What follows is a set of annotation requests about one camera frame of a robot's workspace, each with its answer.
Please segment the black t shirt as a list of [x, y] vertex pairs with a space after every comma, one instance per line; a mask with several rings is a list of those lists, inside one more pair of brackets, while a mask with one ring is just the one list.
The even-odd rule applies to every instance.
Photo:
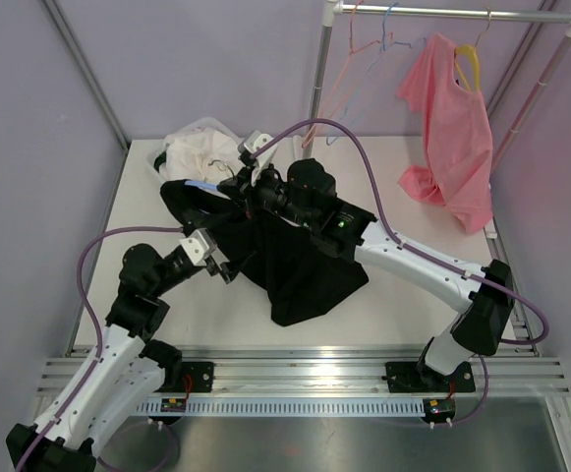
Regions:
[[159, 194], [187, 232], [206, 227], [224, 257], [243, 264], [241, 273], [266, 291], [277, 325], [324, 316], [370, 281], [360, 264], [323, 254], [305, 229], [270, 213], [248, 217], [183, 180], [163, 183]]

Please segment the pink wire hanger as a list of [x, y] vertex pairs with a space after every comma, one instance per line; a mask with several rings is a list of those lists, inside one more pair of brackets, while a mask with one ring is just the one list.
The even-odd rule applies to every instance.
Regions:
[[[332, 119], [337, 117], [337, 112], [346, 106], [346, 102], [355, 92], [356, 86], [361, 81], [360, 79], [356, 79], [347, 85], [348, 76], [351, 74], [351, 70], [355, 63], [365, 52], [368, 52], [374, 46], [380, 46], [386, 37], [386, 34], [383, 33], [381, 37], [377, 37], [367, 42], [361, 42], [356, 39], [355, 18], [363, 15], [363, 13], [360, 12], [360, 8], [365, 7], [366, 5], [367, 1], [352, 1], [352, 7], [347, 11], [345, 1], [323, 2], [320, 41], [314, 70], [309, 110], [310, 118]], [[335, 25], [336, 18], [341, 15], [348, 15], [347, 50], [337, 75], [329, 84], [328, 90], [325, 90], [326, 70], [333, 27]]]

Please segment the pink t shirt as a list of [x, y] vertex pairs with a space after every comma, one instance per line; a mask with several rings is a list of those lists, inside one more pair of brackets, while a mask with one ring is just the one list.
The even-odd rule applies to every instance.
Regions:
[[483, 95], [456, 83], [456, 45], [429, 37], [396, 96], [422, 117], [424, 165], [409, 166], [399, 185], [413, 200], [443, 207], [468, 234], [492, 220], [492, 134]]

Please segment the green and white raglan shirt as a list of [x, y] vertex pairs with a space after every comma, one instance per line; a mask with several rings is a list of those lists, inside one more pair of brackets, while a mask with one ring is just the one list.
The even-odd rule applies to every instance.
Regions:
[[167, 160], [167, 153], [164, 151], [159, 154], [153, 161], [153, 168], [156, 172], [160, 171], [160, 168], [166, 163]]

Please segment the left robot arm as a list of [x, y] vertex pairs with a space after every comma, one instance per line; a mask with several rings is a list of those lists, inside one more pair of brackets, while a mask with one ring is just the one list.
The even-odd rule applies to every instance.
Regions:
[[154, 339], [169, 311], [162, 297], [203, 270], [231, 282], [235, 276], [215, 261], [215, 250], [209, 234], [196, 230], [166, 257], [148, 244], [124, 254], [117, 297], [93, 349], [47, 409], [8, 434], [16, 470], [94, 470], [136, 408], [156, 390], [181, 383], [181, 351]]

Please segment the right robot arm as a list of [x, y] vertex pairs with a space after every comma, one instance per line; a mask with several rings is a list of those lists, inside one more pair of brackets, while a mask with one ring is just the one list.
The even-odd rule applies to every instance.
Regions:
[[339, 199], [335, 178], [314, 159], [294, 162], [285, 177], [273, 165], [248, 165], [217, 189], [248, 212], [264, 210], [306, 228], [326, 255], [397, 275], [456, 311], [417, 361], [386, 369], [390, 391], [461, 390], [469, 358], [497, 352], [514, 306], [507, 264], [460, 262], [400, 238], [369, 211]]

